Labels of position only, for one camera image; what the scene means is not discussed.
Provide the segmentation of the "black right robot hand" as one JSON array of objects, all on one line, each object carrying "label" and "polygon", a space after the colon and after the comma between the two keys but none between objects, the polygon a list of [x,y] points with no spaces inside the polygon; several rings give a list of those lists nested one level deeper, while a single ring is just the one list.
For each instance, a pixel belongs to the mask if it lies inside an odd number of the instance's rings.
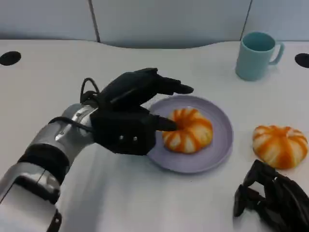
[{"label": "black right robot hand", "polygon": [[295,181],[260,160],[254,161],[235,193],[233,217],[245,209],[256,211],[275,232],[309,230],[308,195]]}]

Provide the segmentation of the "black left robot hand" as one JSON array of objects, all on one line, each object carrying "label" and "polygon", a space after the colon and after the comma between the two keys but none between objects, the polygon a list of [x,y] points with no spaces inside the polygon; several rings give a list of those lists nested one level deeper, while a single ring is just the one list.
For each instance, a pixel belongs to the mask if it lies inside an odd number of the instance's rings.
[{"label": "black left robot hand", "polygon": [[157,94],[190,94],[194,89],[180,80],[162,77],[157,68],[126,72],[110,82],[96,95],[98,112],[92,116],[93,128],[100,132],[112,126],[130,123],[133,127],[153,131],[174,131],[177,126],[170,119],[154,116],[142,107]]}]

